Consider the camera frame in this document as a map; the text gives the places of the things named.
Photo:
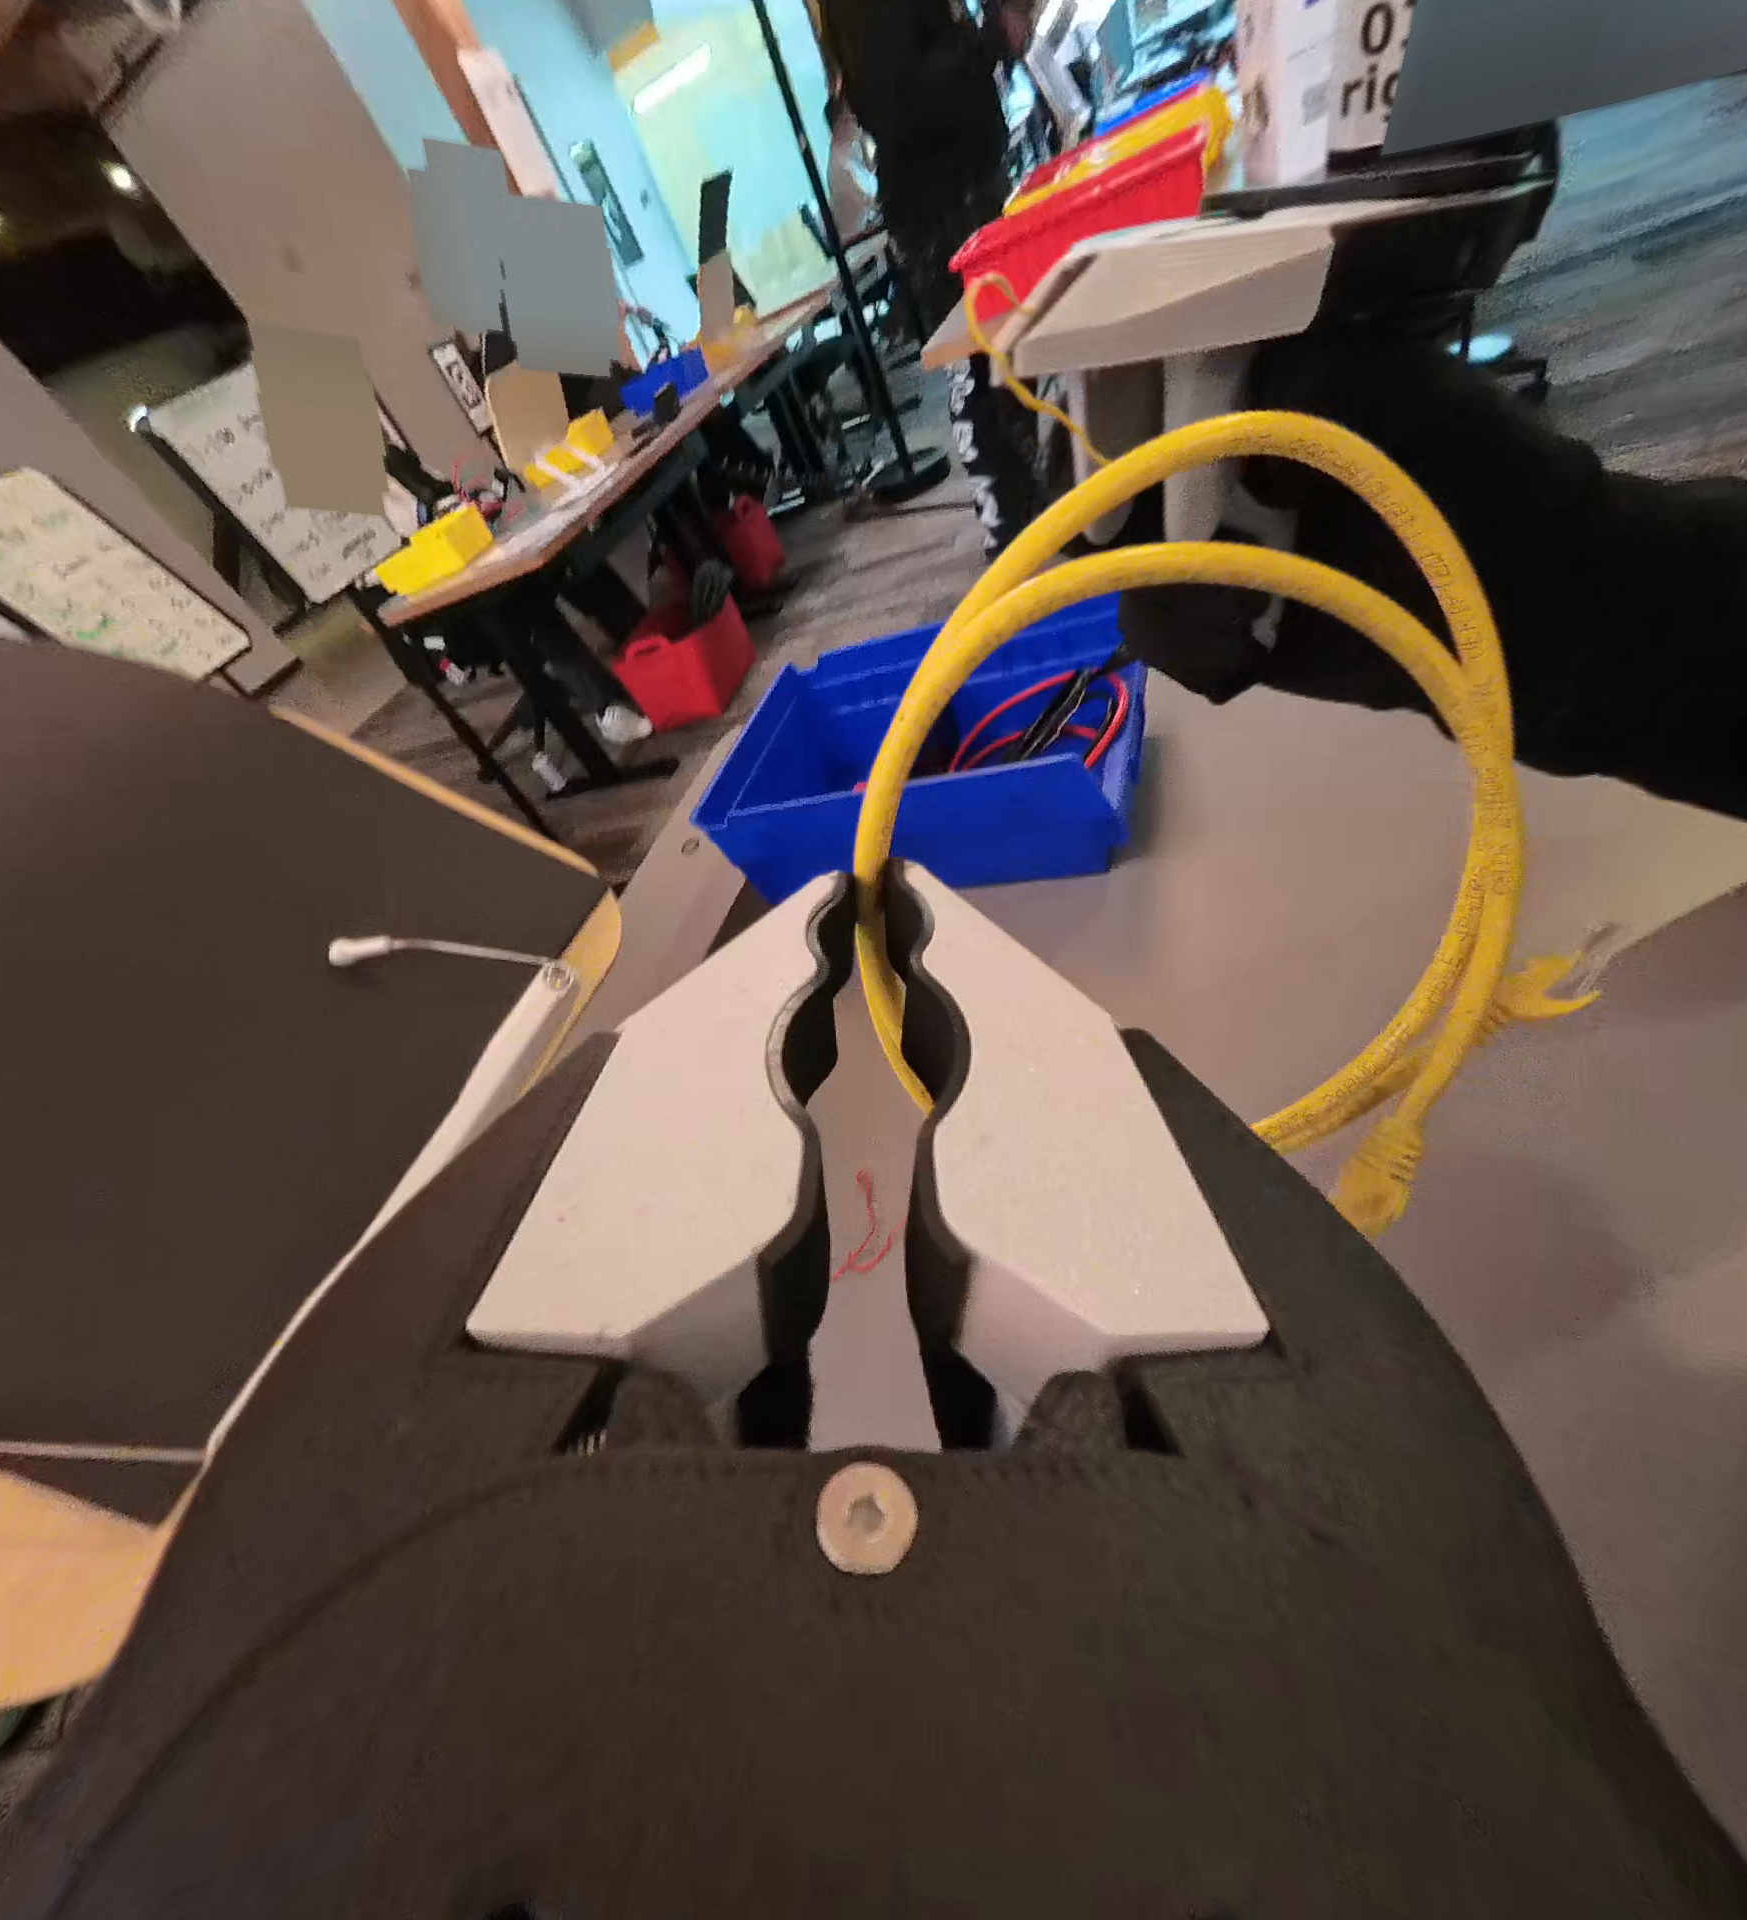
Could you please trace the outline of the dark table with wooden edge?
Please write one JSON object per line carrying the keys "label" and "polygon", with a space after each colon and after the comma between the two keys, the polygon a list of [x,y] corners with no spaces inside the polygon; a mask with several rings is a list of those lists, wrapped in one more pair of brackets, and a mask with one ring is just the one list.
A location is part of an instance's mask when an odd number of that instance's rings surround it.
{"label": "dark table with wooden edge", "polygon": [[112,1661],[214,1421],[525,987],[330,968],[374,934],[564,958],[577,1020],[622,915],[306,720],[0,640],[0,1711]]}

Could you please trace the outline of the small blue storage bin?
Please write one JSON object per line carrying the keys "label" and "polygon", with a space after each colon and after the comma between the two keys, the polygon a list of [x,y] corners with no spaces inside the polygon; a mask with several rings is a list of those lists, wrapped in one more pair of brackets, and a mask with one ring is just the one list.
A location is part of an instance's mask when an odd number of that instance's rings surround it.
{"label": "small blue storage bin", "polygon": [[695,344],[690,344],[661,351],[643,370],[619,378],[617,396],[623,411],[634,419],[665,424],[708,382],[706,357]]}

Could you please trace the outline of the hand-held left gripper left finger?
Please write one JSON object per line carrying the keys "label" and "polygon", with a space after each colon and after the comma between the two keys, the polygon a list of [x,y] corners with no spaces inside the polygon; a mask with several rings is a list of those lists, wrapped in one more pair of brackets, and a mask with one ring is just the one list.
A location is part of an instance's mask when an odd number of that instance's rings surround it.
{"label": "hand-held left gripper left finger", "polygon": [[807,1443],[831,1228],[810,1099],[854,896],[822,876],[611,1034],[470,1318],[488,1350],[685,1381],[740,1443]]}

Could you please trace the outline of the yellow twist tie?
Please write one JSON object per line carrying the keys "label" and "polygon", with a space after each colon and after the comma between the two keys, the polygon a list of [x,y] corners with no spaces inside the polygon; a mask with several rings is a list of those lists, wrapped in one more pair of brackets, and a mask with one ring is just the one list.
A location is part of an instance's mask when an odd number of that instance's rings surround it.
{"label": "yellow twist tie", "polygon": [[1016,318],[1023,313],[1023,301],[1011,289],[1005,275],[998,271],[984,271],[970,277],[959,294],[959,309],[964,316],[965,333],[976,349],[988,361],[993,382],[1003,388],[1003,392],[1013,398],[1027,412],[1040,416],[1053,427],[1060,429],[1065,437],[1075,444],[1075,451],[1084,455],[1091,469],[1103,469],[1109,465],[1109,457],[1099,449],[1091,439],[1087,429],[1060,405],[1043,396],[1038,390],[1027,386],[1011,369],[1009,354],[1002,349],[996,334],[981,320],[979,315],[979,294],[996,294],[1003,300],[1003,313],[1009,318]]}

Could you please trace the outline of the whiteboard on black easel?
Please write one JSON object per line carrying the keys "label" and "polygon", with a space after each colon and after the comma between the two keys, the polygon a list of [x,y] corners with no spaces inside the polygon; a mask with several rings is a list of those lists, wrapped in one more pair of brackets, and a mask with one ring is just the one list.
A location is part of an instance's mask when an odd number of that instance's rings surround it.
{"label": "whiteboard on black easel", "polygon": [[403,543],[381,513],[309,511],[287,501],[263,429],[257,372],[247,361],[137,408],[130,427],[168,455],[309,606],[326,606],[367,580]]}
{"label": "whiteboard on black easel", "polygon": [[246,625],[49,475],[0,473],[0,612],[33,637],[164,670],[222,679]]}

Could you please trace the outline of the yellow storage box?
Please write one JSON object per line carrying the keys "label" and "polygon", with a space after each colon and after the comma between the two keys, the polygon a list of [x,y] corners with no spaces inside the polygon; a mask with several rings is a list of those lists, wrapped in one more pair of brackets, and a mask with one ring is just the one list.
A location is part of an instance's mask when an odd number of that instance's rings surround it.
{"label": "yellow storage box", "polygon": [[462,501],[417,528],[372,569],[372,578],[390,595],[418,595],[464,571],[492,546],[495,534],[482,510]]}

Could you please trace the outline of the blue plastic bin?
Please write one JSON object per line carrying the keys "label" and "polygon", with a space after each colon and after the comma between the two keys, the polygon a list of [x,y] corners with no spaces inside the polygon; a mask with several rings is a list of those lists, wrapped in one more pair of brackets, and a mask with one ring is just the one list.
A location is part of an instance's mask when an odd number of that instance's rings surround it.
{"label": "blue plastic bin", "polygon": [[[954,693],[909,774],[891,852],[954,887],[1100,874],[1125,848],[1145,669],[1117,600],[1035,621]],[[786,666],[718,761],[692,827],[771,903],[850,868],[865,779],[933,628]]]}

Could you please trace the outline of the person's right hand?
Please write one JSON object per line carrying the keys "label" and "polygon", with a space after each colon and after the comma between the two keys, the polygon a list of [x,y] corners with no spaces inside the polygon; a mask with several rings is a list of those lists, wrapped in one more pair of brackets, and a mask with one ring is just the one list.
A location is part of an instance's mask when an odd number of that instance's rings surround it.
{"label": "person's right hand", "polygon": [[[1426,342],[1308,333],[1251,353],[1243,408],[1343,427],[1426,493],[1468,556],[1503,644],[1522,761],[1575,776],[1600,769],[1572,741],[1575,672],[1600,669],[1618,629],[1605,563],[1627,543],[1630,477],[1549,427],[1537,408]],[[1398,534],[1312,467],[1253,457],[1246,508],[1219,540],[1259,541],[1338,569],[1454,644],[1451,619]],[[1268,592],[1125,590],[1130,657],[1221,705],[1253,686],[1367,711],[1431,713],[1410,675],[1340,618]]]}

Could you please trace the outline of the red twist tie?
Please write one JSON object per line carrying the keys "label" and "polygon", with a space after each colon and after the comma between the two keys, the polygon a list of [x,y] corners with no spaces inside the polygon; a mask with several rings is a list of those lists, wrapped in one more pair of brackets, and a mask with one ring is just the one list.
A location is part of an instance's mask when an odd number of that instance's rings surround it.
{"label": "red twist tie", "polygon": [[854,1170],[856,1211],[841,1230],[842,1239],[831,1263],[831,1285],[862,1280],[903,1252],[905,1197],[893,1202],[885,1188],[890,1182],[884,1182],[872,1165]]}

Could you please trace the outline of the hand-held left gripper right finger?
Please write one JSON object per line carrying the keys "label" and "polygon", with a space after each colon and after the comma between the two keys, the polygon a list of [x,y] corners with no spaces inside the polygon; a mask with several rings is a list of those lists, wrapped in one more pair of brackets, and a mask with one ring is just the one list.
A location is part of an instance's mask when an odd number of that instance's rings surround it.
{"label": "hand-held left gripper right finger", "polygon": [[1111,1014],[916,862],[890,870],[926,1115],[905,1298],[941,1443],[1007,1443],[1062,1375],[1251,1353],[1269,1316]]}

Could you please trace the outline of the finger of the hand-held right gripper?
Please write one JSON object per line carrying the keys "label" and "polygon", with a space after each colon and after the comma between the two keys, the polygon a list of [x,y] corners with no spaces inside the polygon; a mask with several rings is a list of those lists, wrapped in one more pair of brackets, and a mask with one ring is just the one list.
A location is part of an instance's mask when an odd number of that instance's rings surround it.
{"label": "finger of the hand-held right gripper", "polygon": [[990,349],[1013,375],[1045,376],[1290,338],[1317,320],[1340,229],[1354,226],[1354,209],[1312,208],[1087,236],[996,316],[955,308],[926,367]]}

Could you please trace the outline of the red plastic crate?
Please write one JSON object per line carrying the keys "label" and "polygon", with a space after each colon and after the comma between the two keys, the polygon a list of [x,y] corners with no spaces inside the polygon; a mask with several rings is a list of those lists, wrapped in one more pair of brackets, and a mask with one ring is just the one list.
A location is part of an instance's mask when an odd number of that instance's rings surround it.
{"label": "red plastic crate", "polygon": [[1205,120],[1125,126],[1040,167],[952,256],[958,295],[981,324],[1023,313],[1080,243],[1196,218],[1208,161],[1223,144]]}

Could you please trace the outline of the person's right forearm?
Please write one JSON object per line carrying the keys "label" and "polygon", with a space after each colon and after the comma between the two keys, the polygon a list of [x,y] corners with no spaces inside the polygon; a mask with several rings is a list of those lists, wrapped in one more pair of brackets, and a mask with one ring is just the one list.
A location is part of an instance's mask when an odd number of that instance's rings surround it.
{"label": "person's right forearm", "polygon": [[1747,822],[1747,480],[1647,480],[1578,449],[1563,612],[1517,675],[1517,743]]}

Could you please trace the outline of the long wooden table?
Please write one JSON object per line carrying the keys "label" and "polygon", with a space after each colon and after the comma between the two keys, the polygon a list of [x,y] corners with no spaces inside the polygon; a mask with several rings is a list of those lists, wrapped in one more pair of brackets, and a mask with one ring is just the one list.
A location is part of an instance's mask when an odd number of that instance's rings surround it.
{"label": "long wooden table", "polygon": [[525,788],[495,756],[485,735],[452,707],[438,670],[429,664],[422,637],[452,612],[470,619],[495,651],[514,686],[527,719],[554,733],[577,762],[581,776],[572,781],[564,799],[577,799],[609,787],[659,781],[675,769],[674,759],[648,766],[619,765],[601,745],[595,727],[581,719],[556,682],[541,651],[514,637],[502,621],[502,600],[517,584],[543,573],[568,573],[609,556],[639,518],[670,504],[708,455],[703,427],[723,408],[734,408],[740,396],[752,396],[760,375],[783,357],[788,342],[821,318],[832,303],[824,289],[760,316],[745,331],[737,346],[713,349],[711,378],[677,408],[661,429],[639,439],[616,424],[617,460],[577,492],[550,501],[544,496],[517,500],[500,534],[474,560],[417,593],[394,595],[363,618],[397,661],[404,680],[415,686],[451,729],[456,743],[477,765],[477,779],[500,797],[541,835],[550,829]]}

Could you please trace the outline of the red plastic bin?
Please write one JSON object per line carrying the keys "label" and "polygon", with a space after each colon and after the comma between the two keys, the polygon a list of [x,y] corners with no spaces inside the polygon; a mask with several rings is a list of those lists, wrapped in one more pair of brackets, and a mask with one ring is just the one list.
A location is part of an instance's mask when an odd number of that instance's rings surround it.
{"label": "red plastic bin", "polygon": [[653,733],[720,719],[757,664],[757,649],[732,595],[695,619],[688,604],[646,613],[611,657],[611,672]]}

